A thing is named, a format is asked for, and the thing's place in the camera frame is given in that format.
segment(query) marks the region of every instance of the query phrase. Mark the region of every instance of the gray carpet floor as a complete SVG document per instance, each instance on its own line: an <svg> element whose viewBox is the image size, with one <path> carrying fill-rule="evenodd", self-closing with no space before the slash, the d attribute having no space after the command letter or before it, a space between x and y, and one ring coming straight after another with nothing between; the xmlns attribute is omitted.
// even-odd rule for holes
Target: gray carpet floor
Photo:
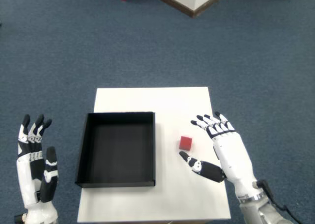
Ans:
<svg viewBox="0 0 315 224"><path fill-rule="evenodd" d="M209 87L257 178L314 223L315 0L220 0L197 19L158 0L0 0L0 19L0 223L24 211L16 158L25 113L53 119L43 145L56 147L54 204L71 224L96 89L178 86ZM227 192L232 219L214 223L241 224L230 183Z"/></svg>

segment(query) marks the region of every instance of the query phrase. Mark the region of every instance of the black cable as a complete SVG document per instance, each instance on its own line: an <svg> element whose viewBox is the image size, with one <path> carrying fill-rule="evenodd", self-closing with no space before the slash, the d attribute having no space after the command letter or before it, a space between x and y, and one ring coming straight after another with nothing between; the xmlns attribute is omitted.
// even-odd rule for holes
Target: black cable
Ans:
<svg viewBox="0 0 315 224"><path fill-rule="evenodd" d="M285 205L283 207L281 207L279 204L277 204L273 198L273 195L271 193L271 189L267 183L266 180L259 180L257 181L257 186L260 187L260 188L263 188L263 190L265 191L267 197L270 199L270 201L272 202L272 204L275 205L276 208L278 208L279 210L281 211L287 211L287 213L290 214L290 216L296 220L299 224L303 224L299 219L297 219L292 213L291 211L288 209L288 207Z"/></svg>

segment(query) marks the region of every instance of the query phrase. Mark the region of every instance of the robotic hand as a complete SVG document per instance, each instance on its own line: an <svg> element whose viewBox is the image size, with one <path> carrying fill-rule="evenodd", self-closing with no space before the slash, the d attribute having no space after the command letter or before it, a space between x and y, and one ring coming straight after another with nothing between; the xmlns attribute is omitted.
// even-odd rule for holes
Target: robotic hand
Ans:
<svg viewBox="0 0 315 224"><path fill-rule="evenodd" d="M191 123L205 130L212 139L213 149L221 167L199 161L184 151L179 154L195 173L216 182L227 178L234 184L235 194L241 203L240 208L247 224L293 224L273 207L274 203L270 202L273 201L271 192L265 192L269 191L265 181L257 181L255 178L251 160L240 135L224 115L216 112L216 116L220 120L209 115L198 115L199 120Z"/></svg>
<svg viewBox="0 0 315 224"><path fill-rule="evenodd" d="M16 224L57 224L57 211L52 204L58 171L54 147L47 149L44 160L41 140L51 120L40 115L28 132L29 115L25 115L18 137L16 161L19 185L27 213L15 216Z"/></svg>

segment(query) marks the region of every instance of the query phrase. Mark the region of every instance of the black box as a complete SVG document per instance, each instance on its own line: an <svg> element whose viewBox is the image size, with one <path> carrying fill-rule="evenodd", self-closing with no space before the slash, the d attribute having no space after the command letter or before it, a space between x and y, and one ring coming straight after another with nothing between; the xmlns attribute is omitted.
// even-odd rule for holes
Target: black box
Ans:
<svg viewBox="0 0 315 224"><path fill-rule="evenodd" d="M81 187L155 185L155 114L89 113L76 174Z"/></svg>

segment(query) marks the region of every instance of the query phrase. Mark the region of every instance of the table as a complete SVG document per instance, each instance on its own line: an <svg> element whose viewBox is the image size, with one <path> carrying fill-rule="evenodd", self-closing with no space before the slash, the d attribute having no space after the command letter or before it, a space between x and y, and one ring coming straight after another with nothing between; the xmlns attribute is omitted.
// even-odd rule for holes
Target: table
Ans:
<svg viewBox="0 0 315 224"><path fill-rule="evenodd" d="M189 154L220 165L207 133L192 125L212 114L207 87L99 88L94 112L156 113L156 185L82 188L78 222L230 219L225 183L193 173L178 155L181 136L193 138Z"/></svg>

